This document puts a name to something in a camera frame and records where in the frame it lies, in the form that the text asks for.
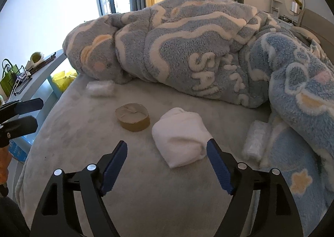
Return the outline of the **brown headboard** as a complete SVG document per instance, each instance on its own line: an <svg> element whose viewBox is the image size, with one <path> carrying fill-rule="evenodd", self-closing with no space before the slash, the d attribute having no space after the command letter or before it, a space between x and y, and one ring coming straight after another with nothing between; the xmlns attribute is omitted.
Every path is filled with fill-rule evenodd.
<svg viewBox="0 0 334 237"><path fill-rule="evenodd" d="M334 25L317 13L305 8L299 15L298 27L312 32L319 40L320 45L328 58L334 61Z"/></svg>

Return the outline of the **green slipper on desk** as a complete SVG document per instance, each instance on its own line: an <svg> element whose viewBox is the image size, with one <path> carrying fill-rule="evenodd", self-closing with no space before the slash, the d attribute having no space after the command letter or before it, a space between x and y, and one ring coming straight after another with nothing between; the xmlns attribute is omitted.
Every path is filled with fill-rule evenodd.
<svg viewBox="0 0 334 237"><path fill-rule="evenodd" d="M27 61L25 66L26 70L30 68L35 68L44 61L44 54L41 52L34 52L31 54L30 59Z"/></svg>

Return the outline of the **white desk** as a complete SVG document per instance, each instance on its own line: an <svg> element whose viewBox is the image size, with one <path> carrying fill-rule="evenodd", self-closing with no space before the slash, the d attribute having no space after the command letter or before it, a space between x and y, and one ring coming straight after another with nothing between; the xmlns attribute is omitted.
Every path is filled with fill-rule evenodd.
<svg viewBox="0 0 334 237"><path fill-rule="evenodd" d="M15 100L27 101L34 98L41 98L43 100L44 106L41 110L24 114L24 116L31 114L38 123L37 132L31 134L30 137L35 137L38 134L48 114L61 97L60 91L56 88L56 85L52 83L51 74L67 57L62 49L58 50L53 55L47 56L47 58L50 57L52 57L52 61L31 75L27 82L17 87L9 98L9 102Z"/></svg>

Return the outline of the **brown tape roll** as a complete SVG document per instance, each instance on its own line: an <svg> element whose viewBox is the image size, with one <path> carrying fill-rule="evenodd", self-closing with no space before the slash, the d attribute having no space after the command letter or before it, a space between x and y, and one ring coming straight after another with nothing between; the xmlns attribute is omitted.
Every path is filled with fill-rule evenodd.
<svg viewBox="0 0 334 237"><path fill-rule="evenodd" d="M119 124L130 132L140 132L150 126L148 110L138 103L128 103L118 107L115 115Z"/></svg>

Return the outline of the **green paper bag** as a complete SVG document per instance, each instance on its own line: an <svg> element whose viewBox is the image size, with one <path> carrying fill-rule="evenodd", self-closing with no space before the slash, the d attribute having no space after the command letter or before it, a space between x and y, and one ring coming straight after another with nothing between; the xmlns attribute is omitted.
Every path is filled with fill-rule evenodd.
<svg viewBox="0 0 334 237"><path fill-rule="evenodd" d="M1 87L8 98L10 97L11 91L13 90L14 83L16 82L18 75L18 66L16 64L11 64L9 59L4 59L2 61Z"/></svg>

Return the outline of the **white sock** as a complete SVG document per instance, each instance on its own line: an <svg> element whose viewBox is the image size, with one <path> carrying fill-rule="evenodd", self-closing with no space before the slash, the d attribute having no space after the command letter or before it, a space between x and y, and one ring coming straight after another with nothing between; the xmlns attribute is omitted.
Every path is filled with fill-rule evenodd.
<svg viewBox="0 0 334 237"><path fill-rule="evenodd" d="M173 169L203 159L212 135L198 113L180 107L167 111L152 127L160 154Z"/></svg>

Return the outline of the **blue box on floor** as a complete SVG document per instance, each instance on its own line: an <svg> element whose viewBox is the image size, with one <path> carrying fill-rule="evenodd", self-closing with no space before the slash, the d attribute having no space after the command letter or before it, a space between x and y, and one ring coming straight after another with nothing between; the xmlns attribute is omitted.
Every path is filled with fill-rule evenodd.
<svg viewBox="0 0 334 237"><path fill-rule="evenodd" d="M19 137L10 140L9 152L15 160L25 163L31 147L32 145L26 137Z"/></svg>

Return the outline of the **clear plastic wrapper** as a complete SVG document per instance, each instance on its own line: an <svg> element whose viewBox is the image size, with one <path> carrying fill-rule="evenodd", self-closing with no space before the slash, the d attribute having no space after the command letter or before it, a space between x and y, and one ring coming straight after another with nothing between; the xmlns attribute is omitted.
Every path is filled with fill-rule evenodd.
<svg viewBox="0 0 334 237"><path fill-rule="evenodd" d="M247 160L260 162L266 150L271 125L267 122L254 121L247 132L242 156Z"/></svg>

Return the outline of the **blue fleece blanket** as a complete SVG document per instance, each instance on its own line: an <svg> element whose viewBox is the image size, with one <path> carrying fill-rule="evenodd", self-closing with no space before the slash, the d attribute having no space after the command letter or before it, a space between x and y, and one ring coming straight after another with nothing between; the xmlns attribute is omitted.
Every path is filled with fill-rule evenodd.
<svg viewBox="0 0 334 237"><path fill-rule="evenodd" d="M87 21L65 38L78 71L124 84L139 78L247 108L270 101L333 162L333 64L266 12L230 0L164 0Z"/></svg>

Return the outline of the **yellow plastic bag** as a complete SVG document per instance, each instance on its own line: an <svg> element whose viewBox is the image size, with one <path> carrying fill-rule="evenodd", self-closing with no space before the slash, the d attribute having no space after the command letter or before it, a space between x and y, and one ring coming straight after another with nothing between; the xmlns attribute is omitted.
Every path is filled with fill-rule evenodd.
<svg viewBox="0 0 334 237"><path fill-rule="evenodd" d="M65 92L70 84L76 79L77 72L75 70L70 70L68 72L61 71L52 77L52 82L58 87L60 92Z"/></svg>

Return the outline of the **round mirror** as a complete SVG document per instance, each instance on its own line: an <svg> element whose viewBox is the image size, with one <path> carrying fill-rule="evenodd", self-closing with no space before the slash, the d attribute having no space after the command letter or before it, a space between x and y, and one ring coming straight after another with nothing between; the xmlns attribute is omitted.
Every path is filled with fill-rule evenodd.
<svg viewBox="0 0 334 237"><path fill-rule="evenodd" d="M304 0L284 0L286 10L293 16L299 15L305 7Z"/></svg>

